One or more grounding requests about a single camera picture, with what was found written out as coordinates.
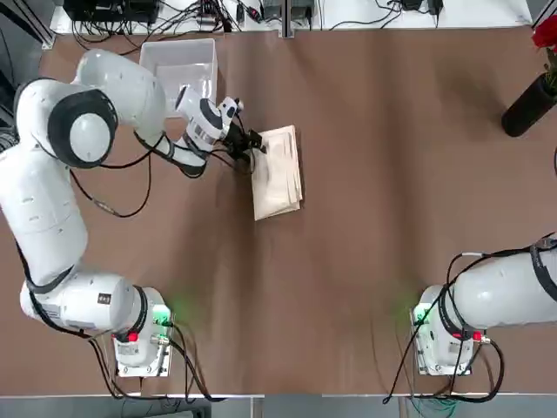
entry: brown tabletop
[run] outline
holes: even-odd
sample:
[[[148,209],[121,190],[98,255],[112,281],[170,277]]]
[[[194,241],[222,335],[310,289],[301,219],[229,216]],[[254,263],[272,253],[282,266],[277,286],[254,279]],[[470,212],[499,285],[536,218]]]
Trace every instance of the brown tabletop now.
[[[498,122],[543,70],[530,33],[218,37],[218,95],[241,97],[256,130],[296,125],[303,209],[255,223],[248,178],[215,160],[189,180],[155,158],[151,199],[136,218],[113,218],[77,192],[85,262],[160,290],[191,326],[213,393],[385,393],[399,363],[395,329],[405,344],[407,309],[444,281],[455,253],[524,246],[555,229],[557,113],[520,139]],[[101,45],[129,49],[124,39]],[[69,82],[82,53],[59,37],[41,72]],[[170,136],[182,128],[169,122]],[[110,161],[143,151],[120,128]],[[145,166],[78,175],[121,212],[144,196]],[[0,394],[105,394],[87,344],[21,312],[23,273],[4,220],[0,232]],[[504,392],[557,393],[554,327],[490,334],[506,356]],[[484,370],[479,362],[457,389],[486,392]],[[145,386],[183,392],[178,357],[171,374]],[[415,390],[442,383],[420,379]],[[403,375],[397,393],[408,391]]]

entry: black vase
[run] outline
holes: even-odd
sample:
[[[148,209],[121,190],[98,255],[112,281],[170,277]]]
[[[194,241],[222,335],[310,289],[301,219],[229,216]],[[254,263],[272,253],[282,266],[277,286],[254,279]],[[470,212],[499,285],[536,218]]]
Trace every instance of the black vase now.
[[[549,92],[546,75],[542,74],[503,114],[501,125],[507,135],[519,137],[554,107],[555,96]]]

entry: black cable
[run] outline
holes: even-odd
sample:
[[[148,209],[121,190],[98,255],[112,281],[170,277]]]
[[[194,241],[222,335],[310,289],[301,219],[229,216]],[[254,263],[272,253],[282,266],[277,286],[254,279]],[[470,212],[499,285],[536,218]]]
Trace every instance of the black cable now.
[[[460,339],[460,348],[459,348],[459,355],[457,355],[456,357],[456,363],[454,364],[454,371],[453,371],[453,378],[451,379],[451,387],[449,388],[449,394],[453,393],[454,390],[454,383],[456,382],[456,372],[459,369],[459,364],[460,364],[460,356],[462,355],[462,348],[464,347],[464,338]]]
[[[220,14],[221,16],[228,20],[229,22],[232,22],[234,24],[234,26],[236,26],[236,29],[238,29],[238,32],[241,32],[242,30],[240,29],[240,27],[238,26],[238,22],[236,22],[236,20],[231,16],[230,12],[228,11],[228,9],[226,9],[226,6],[224,5],[222,0],[213,0],[216,5],[218,6],[218,9],[220,10]]]
[[[121,218],[121,219],[127,219],[127,218],[131,218],[133,216],[136,216],[138,213],[140,213],[145,206],[147,205],[147,201],[149,200],[149,196],[151,195],[151,184],[152,184],[152,169],[151,169],[151,155],[148,155],[148,185],[147,185],[147,192],[145,193],[145,198],[143,200],[143,203],[139,206],[138,209],[136,209],[133,212],[130,213],[126,213],[126,214],[122,214],[116,210],[114,210],[112,207],[106,205],[103,201],[95,199],[93,196],[91,196],[85,189],[84,187],[81,185],[79,179],[77,178],[76,173],[74,173],[72,170],[70,170],[70,175],[73,178],[73,180],[76,182],[76,186],[79,189],[79,191],[91,202],[93,202],[96,206],[100,207],[101,209],[103,209],[105,212],[116,216],[117,218]]]
[[[43,21],[41,19],[38,18],[37,14],[33,11],[33,9],[27,4],[27,2],[25,0],[20,0],[23,4],[25,4],[25,7],[27,8],[27,10],[30,12],[31,15],[33,15],[33,17],[35,18],[36,21],[38,21],[38,23],[43,27],[43,30],[45,33],[50,34],[50,29],[43,23]],[[23,13],[23,11],[21,10],[21,7],[19,6],[19,4],[17,4],[17,2],[14,2],[16,4],[16,6],[18,7],[18,9]]]
[[[172,9],[172,10],[175,10],[175,11],[181,11],[180,9],[177,9],[174,6],[170,6],[167,2],[164,2],[163,0],[158,0],[158,2],[161,3],[161,4],[164,4],[169,9]]]
[[[10,48],[8,48],[8,43],[6,42],[6,36],[4,35],[2,28],[0,28],[0,36],[2,36],[3,47],[6,49],[6,56],[8,57],[8,61],[10,61],[11,83],[15,87],[16,86],[16,77],[14,75],[14,62],[11,59]]]
[[[400,0],[390,0],[389,3],[396,3],[396,4],[398,4],[400,7],[402,7],[402,2],[401,2]],[[416,12],[418,12],[418,13],[421,14],[421,15],[429,15],[429,11],[428,11],[428,10],[420,10],[420,9],[417,9],[417,10],[407,10],[407,11],[416,11]]]
[[[477,266],[479,263],[485,261],[485,260],[490,260],[493,258],[505,258],[505,257],[509,257],[512,255],[516,255],[519,253],[529,253],[529,246],[525,246],[522,248],[514,248],[514,249],[508,249],[508,250],[500,250],[494,253],[483,253],[477,260],[473,261],[472,263],[468,264],[468,266],[466,266],[465,268],[463,268],[455,277],[454,279],[446,282],[445,285],[443,285],[440,294],[435,298],[435,300],[433,301],[432,305],[426,310],[424,317],[419,320],[416,323],[416,328],[414,329],[414,332],[412,333],[412,336],[410,337],[410,340],[408,341],[407,345],[406,345],[406,349],[404,351],[404,353],[402,354],[402,359],[400,360],[400,364],[399,367],[397,369],[397,373],[394,377],[394,381],[393,381],[393,386],[391,387],[391,390],[389,392],[389,394],[387,395],[386,398],[383,399],[383,404],[387,404],[393,397],[393,393],[396,387],[396,383],[399,379],[400,376],[400,372],[404,366],[404,361],[408,355],[408,352],[410,350],[410,347],[412,346],[414,340],[416,339],[416,335],[418,334],[418,331],[420,330],[420,328],[424,325],[425,320],[427,318],[427,315],[433,310],[433,308],[439,303],[441,297],[444,297],[446,295],[446,293],[448,292],[448,290],[450,289],[451,286],[454,285],[454,283],[456,283],[456,280],[460,277],[461,274],[467,272],[468,270],[470,270],[471,268]],[[539,251],[540,252],[545,252],[545,251],[552,251],[555,248],[557,248],[557,244],[553,244],[552,246],[550,246],[549,248],[540,248]],[[459,254],[457,256],[455,256],[453,258],[453,260],[451,261],[451,264],[449,265],[450,267],[452,267],[453,263],[455,260],[457,260],[458,258],[460,258],[461,256],[463,256],[464,253]],[[447,277],[450,277],[450,270],[447,272]],[[497,346],[495,347],[495,350],[497,351],[498,356],[500,357],[500,376],[498,378],[498,384],[495,385],[495,387],[493,388],[492,392],[490,392],[490,394],[484,398],[467,398],[465,396],[459,396],[459,395],[447,395],[447,396],[439,396],[438,393],[434,394],[434,395],[422,395],[422,396],[415,396],[416,398],[420,398],[420,399],[432,399],[432,398],[439,398],[439,399],[455,399],[457,401],[469,401],[471,403],[482,403],[484,401],[489,401],[491,399],[494,398],[495,395],[497,395],[497,392],[499,391],[500,385],[502,384],[502,379],[504,376],[504,359],[503,359],[503,355],[502,352],[500,351],[500,348]]]
[[[76,28],[76,23],[75,21],[72,22],[72,27],[71,27],[71,31],[72,31],[72,35],[75,38],[76,42],[85,50],[89,50],[90,48],[86,45],[86,44],[101,44],[102,42],[105,42],[106,40],[110,39],[113,35],[116,34],[121,34],[123,35],[126,40],[128,41],[128,43],[130,43],[132,45],[132,48],[128,51],[124,51],[124,52],[119,52],[118,54],[125,57],[127,55],[130,55],[134,52],[137,52],[141,49],[141,47],[143,46],[143,44],[145,42],[147,42],[149,39],[151,39],[151,37],[156,34],[159,30],[161,33],[165,33],[167,30],[169,30],[172,26],[175,26],[176,30],[178,28],[178,26],[185,22],[186,20],[193,18],[194,15],[197,13],[198,11],[198,2],[195,2],[193,4],[191,4],[190,6],[186,7],[183,10],[180,10],[177,14],[175,14],[174,16],[172,16],[170,19],[163,19],[162,17],[160,17],[159,19],[162,20],[163,22],[161,24],[159,24],[157,27],[155,28],[150,28],[149,26],[144,26],[147,29],[147,34],[145,36],[145,38],[139,43],[136,44],[134,41],[132,41],[125,33],[125,31],[127,30],[127,26],[126,24],[129,23],[131,24],[131,22],[128,22],[126,20],[124,20],[119,26],[118,29],[116,31],[114,30],[104,30],[103,28],[101,28],[100,26],[91,23],[91,27],[95,27],[97,29],[97,31],[102,35],[103,33],[106,34],[105,37],[103,37],[102,39],[88,39],[85,38],[83,35],[81,35],[79,33],[79,31]],[[89,26],[87,26],[86,23],[82,23],[84,25],[84,28],[90,32],[90,34],[92,34],[92,31],[90,31]],[[217,25],[215,26],[215,28],[213,28],[213,30],[191,30],[188,31],[186,33],[213,33],[216,30],[221,29],[220,27],[218,27]],[[160,38],[158,40],[163,40],[166,39],[167,37],[163,37]]]
[[[555,147],[555,151],[554,151],[554,172],[555,172],[555,177],[557,177],[557,147]]]
[[[178,333],[178,336],[180,337],[180,341],[182,342],[182,347],[184,348],[184,354],[187,356],[188,354],[187,354],[187,350],[186,350],[186,346],[185,346],[185,338],[184,338],[184,334],[182,334],[182,330],[176,324],[172,324],[172,327]],[[184,368],[185,368],[184,398],[185,398],[185,403],[187,405],[191,405],[195,402],[195,399],[191,399],[191,400],[189,399],[190,398],[191,387],[193,386],[193,376],[191,377],[190,384],[188,385],[188,365],[187,365],[187,362],[185,361],[185,358],[184,358]]]
[[[387,25],[388,25],[390,22],[395,21],[396,19],[398,19],[398,18],[400,17],[400,15],[402,15],[402,7],[400,7],[400,9],[398,10],[398,13],[399,13],[399,14],[398,14],[397,16],[395,16],[395,17],[393,17],[391,20],[385,22],[385,23],[381,26],[381,29],[385,29],[385,28],[387,27]]]
[[[388,12],[385,16],[383,16],[381,19],[372,20],[372,21],[370,21],[370,22],[360,22],[360,21],[358,21],[358,20],[345,20],[345,21],[343,21],[343,22],[339,22],[339,23],[335,24],[335,25],[334,25],[331,29],[329,29],[329,30],[335,30],[335,29],[338,28],[341,24],[378,24],[378,23],[380,23],[380,22],[383,22],[385,19],[389,18],[389,16],[391,16],[391,13],[393,13],[394,11],[398,11],[398,10],[395,10],[394,8],[390,8],[390,9],[389,9],[389,12]]]
[[[268,19],[265,19],[264,22],[266,23],[270,23],[270,22],[281,22],[282,23],[282,19],[280,17],[269,17]],[[292,20],[293,24],[297,24],[298,26],[304,26],[304,24],[298,22],[297,20]]]
[[[186,147],[186,146],[182,146],[182,145],[177,145],[174,144],[175,148],[178,148],[180,150],[184,150],[184,151],[189,151],[189,152],[193,152],[190,148]],[[250,167],[250,171],[249,172],[245,172],[245,171],[241,171],[239,170],[234,164],[232,164],[230,161],[227,161],[226,159],[222,158],[220,155],[218,155],[218,152],[228,152],[228,150],[226,149],[218,149],[218,150],[212,150],[212,151],[203,151],[202,149],[198,148],[196,150],[196,152],[200,152],[206,156],[212,156],[218,160],[220,160],[222,163],[224,163],[225,165],[227,165],[228,167],[230,167],[232,170],[234,170],[235,172],[245,175],[245,176],[251,176],[253,174],[253,169]],[[200,177],[200,175],[198,176],[191,176],[191,179],[197,179],[198,177]]]
[[[190,368],[190,371],[193,375],[193,379],[195,381],[195,384],[198,386],[199,392],[201,392],[201,394],[204,396],[204,398],[209,402],[225,401],[226,398],[213,398],[211,396],[211,394],[209,394],[209,391],[207,390],[207,388],[205,387],[203,382],[199,379],[198,372],[195,369],[195,367],[193,366],[193,364],[191,363],[190,357],[188,357],[186,355],[184,349],[181,348],[180,345],[177,344],[177,342],[174,341],[173,339],[169,339],[169,342],[170,342],[171,347],[174,348],[176,351],[178,351],[182,357],[184,357],[186,365],[187,365],[187,367]]]
[[[163,132],[160,136],[160,138],[158,139],[157,143],[151,147],[149,149],[148,152],[146,152],[145,154],[143,154],[141,157],[134,159],[133,161],[126,163],[126,164],[121,164],[121,165],[109,165],[109,164],[101,164],[100,167],[103,168],[108,168],[110,170],[123,170],[124,168],[130,168],[133,167],[134,165],[139,164],[140,162],[142,162],[144,159],[146,159],[147,157],[149,157],[159,146],[159,144],[163,141],[163,139],[165,139],[168,137],[166,136],[166,132]]]
[[[319,30],[323,30],[323,9],[321,9],[321,0],[317,0],[317,5],[319,7]]]
[[[493,389],[489,392],[489,394],[481,398],[471,398],[468,396],[461,396],[459,394],[450,394],[446,396],[446,399],[468,403],[485,403],[492,400],[499,393],[501,385],[503,384],[503,379],[505,377],[505,357],[503,356],[503,352],[501,351],[497,343],[495,343],[495,341],[490,340],[489,345],[495,349],[495,352],[499,357],[499,376],[497,376],[497,381],[495,382],[495,386],[493,386]]]

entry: plastic bin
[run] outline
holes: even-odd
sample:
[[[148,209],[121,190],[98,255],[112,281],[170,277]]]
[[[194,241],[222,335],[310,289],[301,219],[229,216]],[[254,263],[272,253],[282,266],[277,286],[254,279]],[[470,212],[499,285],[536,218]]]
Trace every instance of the plastic bin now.
[[[139,64],[161,82],[166,95],[166,116],[176,118],[176,98],[183,86],[193,87],[212,102],[217,100],[217,50],[214,39],[147,42]]]

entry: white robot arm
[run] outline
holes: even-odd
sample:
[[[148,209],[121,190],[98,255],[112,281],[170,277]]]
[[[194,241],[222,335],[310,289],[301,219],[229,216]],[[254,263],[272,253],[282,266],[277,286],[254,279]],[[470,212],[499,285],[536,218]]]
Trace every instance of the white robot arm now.
[[[181,91],[177,109],[189,123],[176,143],[164,134],[164,103],[160,83],[146,69],[91,50],[71,84],[43,78],[20,89],[20,143],[0,154],[0,206],[26,267],[23,311],[38,320],[46,314],[47,325],[114,333],[119,369],[128,370],[126,375],[160,374],[164,356],[151,337],[165,334],[161,322],[170,320],[169,311],[155,289],[82,266],[88,237],[70,167],[101,165],[118,124],[131,125],[147,149],[188,177],[203,173],[217,140],[233,158],[260,146],[255,132],[245,134],[232,122],[241,111],[239,100],[226,98],[217,108],[192,89]]]
[[[416,335],[419,372],[455,375],[457,368],[467,374],[473,340],[480,340],[481,331],[557,321],[555,244],[553,237],[544,238],[530,247],[502,252],[510,255],[462,273],[449,291],[428,287],[412,315],[416,326],[431,308]]]

